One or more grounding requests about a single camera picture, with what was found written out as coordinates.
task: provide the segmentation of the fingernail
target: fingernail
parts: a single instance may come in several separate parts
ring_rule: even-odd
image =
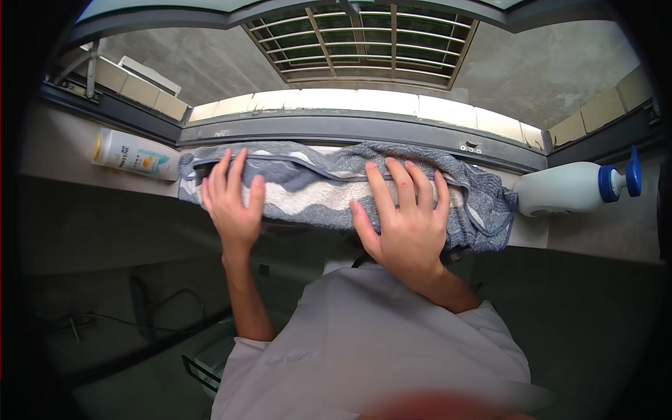
[[[253,187],[261,187],[262,185],[263,185],[263,176],[255,175],[255,177],[252,178],[252,186]]]

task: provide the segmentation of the shampoo bottle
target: shampoo bottle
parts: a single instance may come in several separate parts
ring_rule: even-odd
[[[179,152],[168,146],[125,132],[101,128],[93,163],[148,177],[175,181],[179,177]]]

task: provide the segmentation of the towel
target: towel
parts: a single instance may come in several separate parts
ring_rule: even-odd
[[[241,197],[249,202],[249,185],[255,175],[266,181],[263,215],[284,222],[321,228],[353,229],[350,200],[362,204],[371,224],[380,233],[380,219],[366,163],[375,163],[398,205],[396,185],[384,160],[393,157],[402,164],[418,165],[434,187],[434,170],[439,169],[450,191],[450,213],[446,222],[444,251],[500,251],[509,240],[517,194],[502,186],[499,176],[459,161],[445,151],[391,142],[362,142],[342,148],[306,146],[290,141],[253,141],[205,146],[180,157],[180,200],[203,206],[201,182],[210,174],[224,152],[235,159],[246,147]]]

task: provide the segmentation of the hand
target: hand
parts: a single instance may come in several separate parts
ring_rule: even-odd
[[[222,262],[227,269],[236,263],[247,265],[250,250],[261,231],[265,197],[261,175],[252,179],[248,207],[245,208],[241,201],[241,174],[246,156],[247,149],[241,150],[227,179],[226,170],[231,160],[231,150],[228,149],[201,185],[203,205],[222,240]]]
[[[385,165],[396,183],[399,209],[394,207],[377,166],[369,162],[366,175],[380,215],[380,235],[371,226],[364,207],[355,201],[350,203],[353,224],[369,255],[409,289],[427,295],[427,288],[447,272],[439,254],[446,244],[448,185],[441,172],[436,171],[434,182],[439,198],[433,209],[434,191],[422,169],[410,161],[403,167],[391,157],[385,159]],[[418,189],[417,204],[414,183]]]

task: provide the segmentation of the pantene shampoo bottle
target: pantene shampoo bottle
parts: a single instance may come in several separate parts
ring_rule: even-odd
[[[179,177],[179,152],[168,146],[125,132],[101,128],[95,142],[93,163],[175,181]]]
[[[626,174],[613,165],[574,162],[521,176],[513,186],[518,211],[526,216],[552,213],[594,212],[605,203],[618,201],[621,190],[630,197],[642,193],[642,172],[635,146],[630,148]]]

